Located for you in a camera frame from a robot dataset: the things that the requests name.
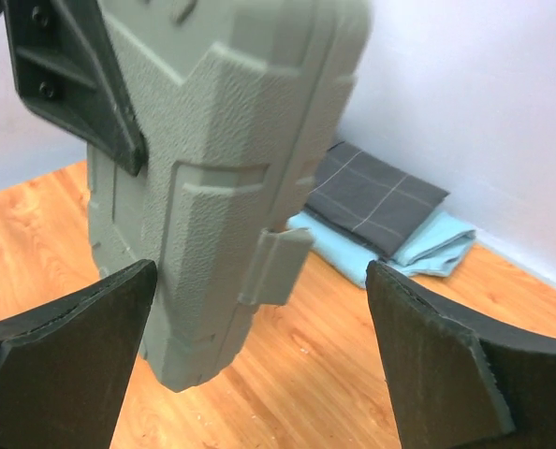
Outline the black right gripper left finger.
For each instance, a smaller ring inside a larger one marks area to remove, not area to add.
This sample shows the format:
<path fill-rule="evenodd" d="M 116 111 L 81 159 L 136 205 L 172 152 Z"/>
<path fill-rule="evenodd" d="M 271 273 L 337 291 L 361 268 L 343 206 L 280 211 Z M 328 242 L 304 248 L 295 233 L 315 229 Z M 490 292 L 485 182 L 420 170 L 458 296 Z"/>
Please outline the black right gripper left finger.
<path fill-rule="evenodd" d="M 108 448 L 157 283 L 151 260 L 0 321 L 0 448 Z"/>

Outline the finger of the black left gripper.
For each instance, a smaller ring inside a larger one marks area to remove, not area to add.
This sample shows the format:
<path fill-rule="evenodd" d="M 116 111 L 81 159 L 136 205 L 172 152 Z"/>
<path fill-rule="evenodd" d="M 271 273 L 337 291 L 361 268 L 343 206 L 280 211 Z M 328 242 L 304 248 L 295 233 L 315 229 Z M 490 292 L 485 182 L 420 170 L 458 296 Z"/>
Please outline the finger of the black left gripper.
<path fill-rule="evenodd" d="M 99 4 L 13 0 L 2 6 L 24 105 L 138 175 L 146 141 Z"/>

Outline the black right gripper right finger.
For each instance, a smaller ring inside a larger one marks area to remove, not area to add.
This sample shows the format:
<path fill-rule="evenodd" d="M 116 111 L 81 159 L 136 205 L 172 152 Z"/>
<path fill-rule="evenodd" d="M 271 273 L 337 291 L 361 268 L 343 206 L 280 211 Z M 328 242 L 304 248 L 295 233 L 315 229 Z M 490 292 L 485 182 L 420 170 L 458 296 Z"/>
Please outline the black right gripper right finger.
<path fill-rule="evenodd" d="M 377 261 L 366 291 L 402 447 L 556 448 L 555 338 Z"/>

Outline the grey plastic tool case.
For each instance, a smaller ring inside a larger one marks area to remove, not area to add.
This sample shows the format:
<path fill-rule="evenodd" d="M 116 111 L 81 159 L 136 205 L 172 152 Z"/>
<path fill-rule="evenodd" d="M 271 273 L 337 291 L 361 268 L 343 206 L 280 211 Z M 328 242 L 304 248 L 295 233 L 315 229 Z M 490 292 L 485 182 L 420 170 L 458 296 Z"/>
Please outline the grey plastic tool case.
<path fill-rule="evenodd" d="M 354 88 L 367 1 L 104 1 L 148 146 L 137 176 L 87 151 L 101 276 L 140 259 L 157 287 L 140 354 L 166 388 L 203 384 L 261 305 L 284 305 L 313 239 L 287 220 Z"/>

